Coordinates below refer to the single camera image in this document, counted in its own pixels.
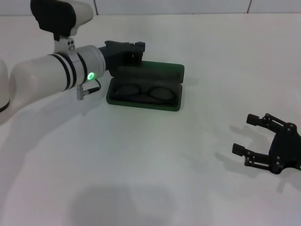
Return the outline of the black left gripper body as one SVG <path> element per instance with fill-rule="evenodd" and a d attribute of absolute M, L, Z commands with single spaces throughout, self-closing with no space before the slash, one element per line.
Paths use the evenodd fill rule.
<path fill-rule="evenodd" d="M 122 57 L 128 52 L 129 42 L 117 42 L 108 40 L 105 46 L 98 48 L 105 60 L 105 70 L 109 71 L 112 77 L 115 76 L 117 68 L 122 66 Z"/>

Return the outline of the black round glasses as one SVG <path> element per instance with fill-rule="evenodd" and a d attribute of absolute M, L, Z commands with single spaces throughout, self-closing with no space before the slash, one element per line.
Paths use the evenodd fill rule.
<path fill-rule="evenodd" d="M 178 97 L 176 93 L 164 86 L 141 86 L 128 83 L 116 86 L 111 97 L 116 100 L 131 101 L 136 103 L 152 103 L 158 101 L 158 105 L 173 105 Z"/>

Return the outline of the green glasses case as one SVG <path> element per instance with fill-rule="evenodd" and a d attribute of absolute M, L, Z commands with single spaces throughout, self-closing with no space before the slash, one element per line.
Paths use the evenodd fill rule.
<path fill-rule="evenodd" d="M 142 61 L 142 64 L 139 66 L 121 66 L 117 68 L 115 76 L 110 81 L 106 101 L 111 105 L 177 112 L 181 107 L 184 71 L 185 67 L 180 64 L 151 61 Z M 146 87 L 168 87 L 176 93 L 178 99 L 173 105 L 158 105 L 158 101 L 154 104 L 136 103 L 120 101 L 111 97 L 111 93 L 116 86 L 128 83 Z"/>

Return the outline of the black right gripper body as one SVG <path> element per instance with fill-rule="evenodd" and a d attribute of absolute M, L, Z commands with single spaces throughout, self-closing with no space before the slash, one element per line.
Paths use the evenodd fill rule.
<path fill-rule="evenodd" d="M 269 160 L 269 169 L 273 174 L 280 174 L 287 168 L 301 171 L 301 135 L 295 124 L 287 123 L 275 133 Z"/>

